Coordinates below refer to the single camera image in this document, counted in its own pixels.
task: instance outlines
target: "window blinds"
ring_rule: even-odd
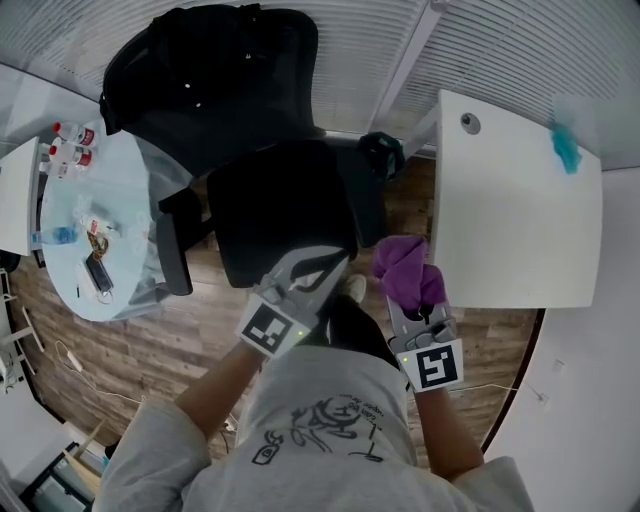
[[[405,135],[436,104],[439,89],[548,125],[561,95],[607,105],[623,94],[620,85],[627,81],[636,84],[628,99],[640,100],[640,6],[635,1],[454,0],[385,128]]]
[[[5,61],[7,55],[19,59],[23,69],[57,70],[57,76],[43,78],[58,83],[66,78],[61,85],[88,90],[95,99],[111,58],[154,17],[176,6],[208,3],[219,2],[4,0],[0,2],[0,55]],[[267,0],[261,5],[298,9],[318,26],[313,84],[316,124],[327,130],[364,132],[425,3]]]

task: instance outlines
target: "round hole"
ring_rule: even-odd
[[[462,125],[462,129],[470,135],[476,135],[481,128],[480,119],[470,112],[460,116],[460,124]]]

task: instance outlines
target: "blue cloth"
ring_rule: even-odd
[[[561,124],[554,125],[551,130],[551,140],[554,151],[562,160],[565,172],[567,174],[577,173],[582,155],[578,151],[578,143],[569,128]]]

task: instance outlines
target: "purple cloth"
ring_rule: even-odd
[[[390,236],[378,243],[373,255],[373,275],[382,280],[384,293],[407,313],[447,300],[440,269],[425,263],[428,252],[421,236]]]

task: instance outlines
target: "wooden floor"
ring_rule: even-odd
[[[428,217],[434,194],[434,165],[412,162],[404,176],[387,186],[385,200],[392,234],[428,236]],[[370,276],[373,251],[361,251],[355,271]],[[84,365],[85,375],[99,389],[135,399],[143,395],[173,398],[236,342],[233,331],[244,309],[247,291],[231,288],[226,280],[215,240],[188,253],[194,293],[172,297],[161,311],[144,317],[112,323],[91,323],[75,316],[53,288],[46,269],[38,269],[33,258],[24,258],[11,274],[13,317],[22,325],[19,307],[30,312],[35,329],[46,346],[44,354],[28,340],[25,350],[38,374],[34,385],[40,398],[62,418],[90,431],[102,418],[108,429],[98,437],[103,444],[116,441],[135,413],[137,404],[94,392],[78,375],[58,360],[55,341],[61,340]],[[363,304],[390,336],[385,302],[377,284],[369,277]],[[533,329],[532,310],[454,310],[464,342],[464,386],[488,383],[509,386],[518,371]],[[498,388],[453,394],[455,404],[478,441],[493,425],[506,391]],[[234,413],[240,414],[242,403]],[[412,437],[420,463],[426,465],[419,420],[409,404]],[[228,436],[233,446],[233,435]],[[220,436],[211,443],[211,453],[226,453]]]

